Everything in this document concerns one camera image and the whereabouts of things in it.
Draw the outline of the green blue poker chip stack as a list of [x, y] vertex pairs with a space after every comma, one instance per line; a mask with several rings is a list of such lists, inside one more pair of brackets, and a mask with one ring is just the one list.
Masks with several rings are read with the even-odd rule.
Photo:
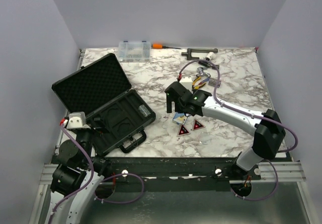
[[219, 88], [221, 86], [221, 80], [218, 80], [215, 78], [209, 78], [208, 85], [212, 87], [217, 86]]

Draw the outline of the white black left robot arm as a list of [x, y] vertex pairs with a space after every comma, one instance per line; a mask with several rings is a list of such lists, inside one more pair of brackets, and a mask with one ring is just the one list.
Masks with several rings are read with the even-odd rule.
[[128, 153], [146, 139], [145, 127], [156, 118], [142, 100], [124, 97], [81, 109], [61, 121], [67, 136], [59, 147], [52, 174], [46, 223], [79, 223], [98, 185], [116, 185], [116, 174], [106, 155], [116, 148]]

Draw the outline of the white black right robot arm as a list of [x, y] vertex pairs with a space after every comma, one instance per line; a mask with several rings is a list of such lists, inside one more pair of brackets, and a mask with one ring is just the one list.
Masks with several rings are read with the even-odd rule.
[[168, 113], [174, 104], [178, 113], [218, 119], [254, 137], [252, 146], [238, 154], [232, 164], [231, 173], [236, 179], [244, 179], [262, 160], [274, 159], [286, 135], [278, 114], [271, 109], [262, 113], [227, 104], [204, 90], [192, 93], [180, 82], [170, 84], [165, 93]]

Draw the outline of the orange blue poker chip stack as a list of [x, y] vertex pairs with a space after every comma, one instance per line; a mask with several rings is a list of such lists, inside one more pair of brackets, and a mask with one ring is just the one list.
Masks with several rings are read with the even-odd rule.
[[138, 110], [145, 118], [147, 118], [147, 117], [149, 117], [151, 115], [151, 112], [143, 104], [138, 107]]

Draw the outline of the blue playing card deck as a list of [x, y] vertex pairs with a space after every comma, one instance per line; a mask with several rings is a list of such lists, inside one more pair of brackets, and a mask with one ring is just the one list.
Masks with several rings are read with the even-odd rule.
[[176, 112], [173, 116], [172, 122], [177, 125], [185, 125], [189, 116], [189, 114]]

